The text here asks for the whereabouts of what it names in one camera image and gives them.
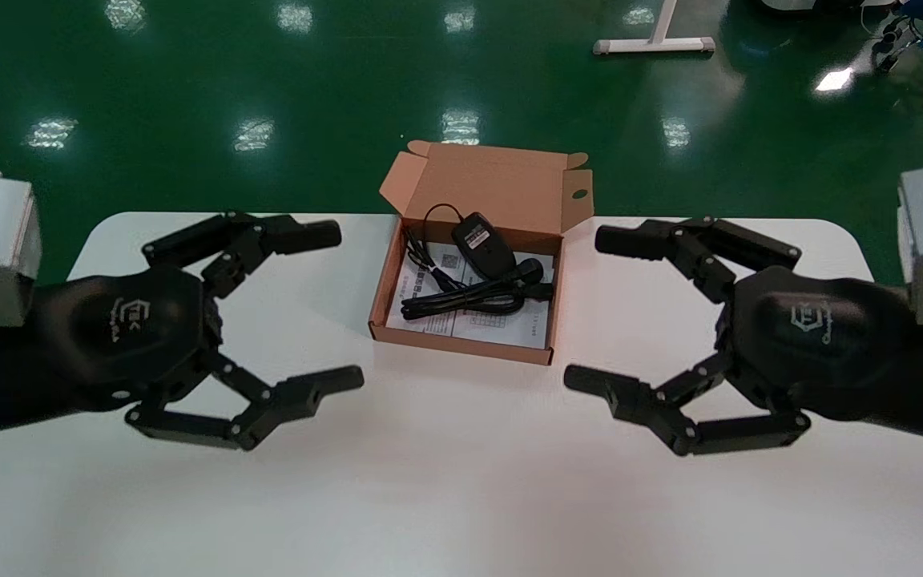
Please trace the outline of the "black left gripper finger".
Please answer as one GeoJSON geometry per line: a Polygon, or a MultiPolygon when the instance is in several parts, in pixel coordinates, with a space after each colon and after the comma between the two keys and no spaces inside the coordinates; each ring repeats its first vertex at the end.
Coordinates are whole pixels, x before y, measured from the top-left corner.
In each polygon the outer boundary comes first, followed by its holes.
{"type": "Polygon", "coordinates": [[[227,298],[271,255],[320,251],[340,245],[335,220],[302,224],[288,213],[277,216],[223,212],[207,220],[147,242],[142,247],[151,267],[184,268],[215,258],[201,272],[209,298],[227,298]]]}
{"type": "Polygon", "coordinates": [[[358,365],[319,370],[268,385],[220,352],[205,352],[200,362],[209,376],[245,399],[247,406],[242,413],[220,418],[168,410],[170,398],[159,392],[129,410],[126,423],[156,441],[254,450],[277,427],[314,417],[324,397],[364,384],[358,365]]]}

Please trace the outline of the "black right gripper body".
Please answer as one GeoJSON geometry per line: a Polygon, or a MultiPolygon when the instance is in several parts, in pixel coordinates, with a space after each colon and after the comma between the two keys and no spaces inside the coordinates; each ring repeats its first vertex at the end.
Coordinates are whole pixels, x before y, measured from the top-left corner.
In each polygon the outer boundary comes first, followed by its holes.
{"type": "Polygon", "coordinates": [[[715,347],[759,408],[923,436],[923,325],[900,291],[766,268],[733,285],[715,347]]]}

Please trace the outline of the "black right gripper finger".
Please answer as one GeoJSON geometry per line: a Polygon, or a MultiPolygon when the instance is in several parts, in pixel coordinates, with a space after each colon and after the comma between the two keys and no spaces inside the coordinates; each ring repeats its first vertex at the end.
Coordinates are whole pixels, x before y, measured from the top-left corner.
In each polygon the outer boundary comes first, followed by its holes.
{"type": "Polygon", "coordinates": [[[705,216],[687,220],[644,220],[637,228],[604,225],[595,236],[598,252],[640,260],[669,260],[714,304],[732,299],[736,275],[731,260],[754,272],[770,267],[795,269],[802,251],[796,246],[705,216]]]}
{"type": "Polygon", "coordinates": [[[695,422],[683,413],[693,399],[732,382],[735,368],[730,355],[718,352],[656,388],[637,377],[583,365],[568,365],[563,382],[604,399],[613,418],[648,428],[680,457],[784,448],[809,431],[805,413],[768,394],[762,394],[764,415],[695,422]]]}

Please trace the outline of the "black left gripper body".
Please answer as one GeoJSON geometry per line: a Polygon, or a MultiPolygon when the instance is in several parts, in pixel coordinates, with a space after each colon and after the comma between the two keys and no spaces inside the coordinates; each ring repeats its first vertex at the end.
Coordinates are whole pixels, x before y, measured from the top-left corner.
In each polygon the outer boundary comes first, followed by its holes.
{"type": "Polygon", "coordinates": [[[23,323],[0,326],[0,430],[142,401],[220,341],[215,299],[184,270],[38,286],[23,323]]]}

